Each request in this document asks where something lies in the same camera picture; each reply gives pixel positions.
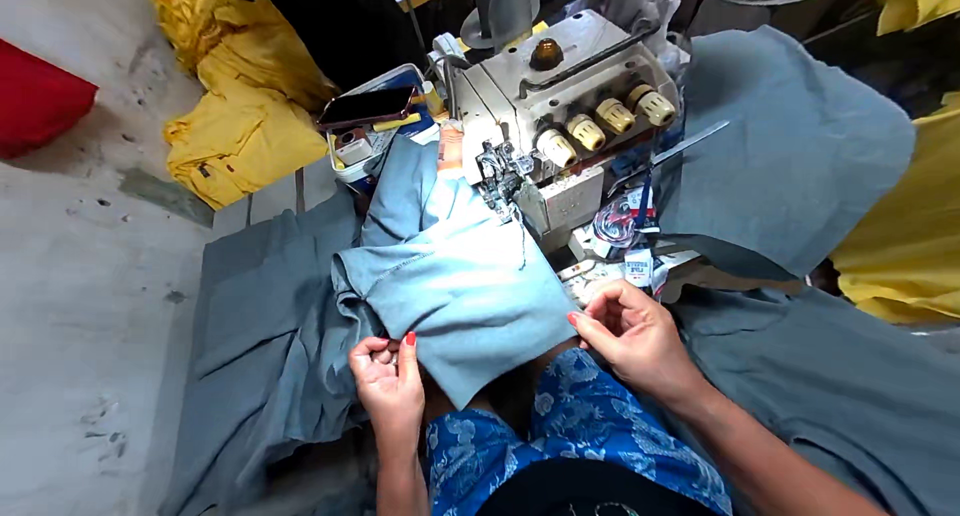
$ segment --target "grey fabric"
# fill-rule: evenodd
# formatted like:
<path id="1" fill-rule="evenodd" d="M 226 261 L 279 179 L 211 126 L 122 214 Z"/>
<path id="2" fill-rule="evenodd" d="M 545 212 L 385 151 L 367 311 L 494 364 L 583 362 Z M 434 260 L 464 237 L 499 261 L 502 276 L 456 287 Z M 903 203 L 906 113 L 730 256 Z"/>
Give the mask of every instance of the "grey fabric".
<path id="1" fill-rule="evenodd" d="M 575 334 L 564 292 L 533 238 L 500 221 L 463 178 L 437 178 L 437 144 L 397 137 L 359 248 L 332 277 L 348 349 L 381 328 L 416 331 L 417 358 L 458 409 L 500 374 Z M 334 346 L 327 335 L 326 345 Z M 346 382 L 346 354 L 331 354 Z"/>
<path id="2" fill-rule="evenodd" d="M 161 516 L 221 513 L 255 499 L 267 463 L 337 439 L 358 417 L 320 361 L 335 316 L 330 259 L 359 235 L 351 195 L 284 211 L 206 246 L 190 377 Z"/>
<path id="3" fill-rule="evenodd" d="M 687 133 L 730 124 L 657 171 L 659 224 L 727 273 L 810 274 L 910 161 L 903 110 L 770 27 L 693 38 L 686 79 Z"/>
<path id="4" fill-rule="evenodd" d="M 960 508 L 960 361 L 846 301 L 685 285 L 670 305 L 715 387 L 897 516 Z"/>

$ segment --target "red fabric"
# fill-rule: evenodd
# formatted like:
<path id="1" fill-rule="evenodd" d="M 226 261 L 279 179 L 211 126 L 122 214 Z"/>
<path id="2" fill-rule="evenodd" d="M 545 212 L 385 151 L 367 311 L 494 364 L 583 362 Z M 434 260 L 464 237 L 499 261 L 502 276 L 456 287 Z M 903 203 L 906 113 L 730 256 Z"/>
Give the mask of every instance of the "red fabric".
<path id="1" fill-rule="evenodd" d="M 97 85 L 0 39 L 0 158 L 42 147 L 93 107 Z"/>

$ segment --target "hand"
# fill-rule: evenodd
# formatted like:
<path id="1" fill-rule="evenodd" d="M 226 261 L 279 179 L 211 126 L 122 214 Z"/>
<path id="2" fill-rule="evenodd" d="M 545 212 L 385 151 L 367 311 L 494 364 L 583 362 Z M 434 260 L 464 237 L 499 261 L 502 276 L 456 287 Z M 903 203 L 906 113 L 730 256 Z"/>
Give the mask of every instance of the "hand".
<path id="1" fill-rule="evenodd" d="M 415 451 L 425 402 L 417 336 L 408 332 L 401 342 L 365 338 L 350 350 L 349 364 L 381 458 L 394 450 Z"/>
<path id="2" fill-rule="evenodd" d="M 600 287 L 585 311 L 567 315 L 581 347 L 597 350 L 633 389 L 672 409 L 713 388 L 690 360 L 670 312 L 626 280 Z"/>

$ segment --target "stitched seam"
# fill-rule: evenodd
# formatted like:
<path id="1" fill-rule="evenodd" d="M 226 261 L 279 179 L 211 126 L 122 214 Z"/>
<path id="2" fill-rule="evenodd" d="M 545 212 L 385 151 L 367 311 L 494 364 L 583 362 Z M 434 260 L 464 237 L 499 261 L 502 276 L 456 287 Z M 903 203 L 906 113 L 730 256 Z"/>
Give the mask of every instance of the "stitched seam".
<path id="1" fill-rule="evenodd" d="M 383 274 L 381 274 L 380 276 L 378 276 L 378 277 L 373 281 L 373 284 L 369 287 L 369 289 L 366 289 L 366 293 L 364 293 L 361 298 L 364 299 L 364 300 L 367 300 L 367 297 L 369 297 L 370 294 L 374 292 L 374 288 L 377 287 L 377 284 L 379 284 L 380 282 L 383 282 L 386 278 L 388 278 L 389 276 L 391 276 L 391 275 L 394 274 L 395 272 L 401 270 L 403 267 L 405 267 L 405 266 L 407 266 L 407 265 L 410 265 L 410 264 L 414 264 L 414 263 L 416 263 L 416 262 L 418 262 L 418 261 L 420 261 L 420 260 L 422 260 L 422 259 L 429 258 L 430 256 L 432 256 L 432 255 L 434 255 L 434 254 L 436 254 L 436 251 L 418 253 L 418 254 L 410 257 L 409 259 L 403 261 L 403 262 L 400 263 L 400 264 L 391 266 L 389 269 L 387 269 L 386 272 L 384 272 Z"/>

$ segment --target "smartphone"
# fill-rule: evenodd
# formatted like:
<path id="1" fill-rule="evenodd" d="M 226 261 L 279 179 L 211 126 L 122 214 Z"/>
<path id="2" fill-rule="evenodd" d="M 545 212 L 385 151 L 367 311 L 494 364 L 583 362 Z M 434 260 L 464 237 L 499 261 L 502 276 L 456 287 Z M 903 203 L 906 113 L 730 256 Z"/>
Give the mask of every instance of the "smartphone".
<path id="1" fill-rule="evenodd" d="M 410 113 L 410 100 L 416 94 L 415 86 L 402 86 L 334 98 L 319 116 L 318 128 L 326 132 L 374 122 L 402 120 Z"/>

